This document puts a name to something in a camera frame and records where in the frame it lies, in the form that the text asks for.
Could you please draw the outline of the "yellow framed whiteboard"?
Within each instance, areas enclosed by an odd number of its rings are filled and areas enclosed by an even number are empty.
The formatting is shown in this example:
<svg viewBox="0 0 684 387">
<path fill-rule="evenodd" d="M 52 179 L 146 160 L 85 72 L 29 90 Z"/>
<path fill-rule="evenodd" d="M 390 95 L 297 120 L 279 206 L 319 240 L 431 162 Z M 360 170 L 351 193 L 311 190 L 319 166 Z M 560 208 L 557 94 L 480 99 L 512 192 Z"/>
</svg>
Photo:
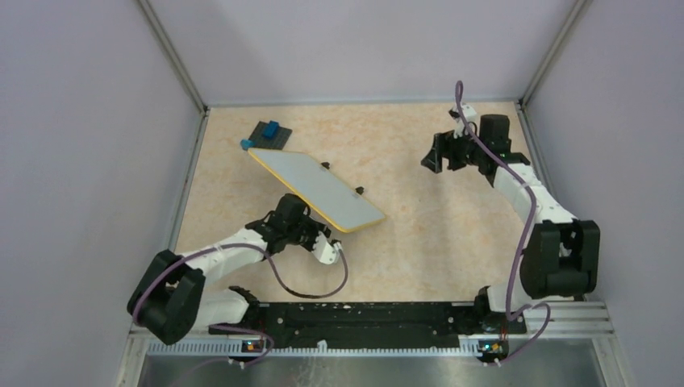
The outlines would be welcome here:
<svg viewBox="0 0 684 387">
<path fill-rule="evenodd" d="M 377 206 L 307 153 L 250 148 L 248 154 L 338 231 L 352 233 L 386 220 Z"/>
</svg>

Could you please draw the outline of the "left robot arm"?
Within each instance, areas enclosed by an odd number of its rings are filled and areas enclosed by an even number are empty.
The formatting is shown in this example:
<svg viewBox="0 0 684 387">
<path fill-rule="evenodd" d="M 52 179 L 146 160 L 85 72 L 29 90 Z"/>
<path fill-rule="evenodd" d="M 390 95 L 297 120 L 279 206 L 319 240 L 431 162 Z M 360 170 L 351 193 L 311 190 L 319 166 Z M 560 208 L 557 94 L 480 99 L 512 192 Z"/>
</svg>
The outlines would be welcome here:
<svg viewBox="0 0 684 387">
<path fill-rule="evenodd" d="M 235 234 L 198 250 L 177 254 L 158 252 L 133 291 L 127 312 L 162 343 L 174 344 L 191 330 L 228 323 L 239 333 L 249 333 L 258 324 L 258 311 L 248 293 L 229 289 L 212 299 L 205 288 L 250 264 L 257 264 L 299 246 L 324 263 L 336 260 L 328 239 L 331 230 L 315 220 L 311 208 L 298 196 L 283 195 L 276 208 Z"/>
</svg>

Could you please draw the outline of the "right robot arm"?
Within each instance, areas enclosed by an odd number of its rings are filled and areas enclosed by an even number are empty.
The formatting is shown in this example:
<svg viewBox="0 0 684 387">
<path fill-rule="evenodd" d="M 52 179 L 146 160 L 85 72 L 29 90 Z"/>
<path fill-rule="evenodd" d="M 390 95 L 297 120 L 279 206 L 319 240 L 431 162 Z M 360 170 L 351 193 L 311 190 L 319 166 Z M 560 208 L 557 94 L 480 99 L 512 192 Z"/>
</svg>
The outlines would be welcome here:
<svg viewBox="0 0 684 387">
<path fill-rule="evenodd" d="M 577 298 L 595 290 L 600 228 L 566 210 L 537 177 L 530 160 L 511 149 L 510 119 L 485 114 L 461 116 L 456 126 L 433 137 L 421 165 L 434 173 L 477 168 L 523 221 L 523 233 L 507 282 L 488 285 L 474 300 L 473 322 L 486 333 L 503 326 L 508 315 L 541 302 Z"/>
</svg>

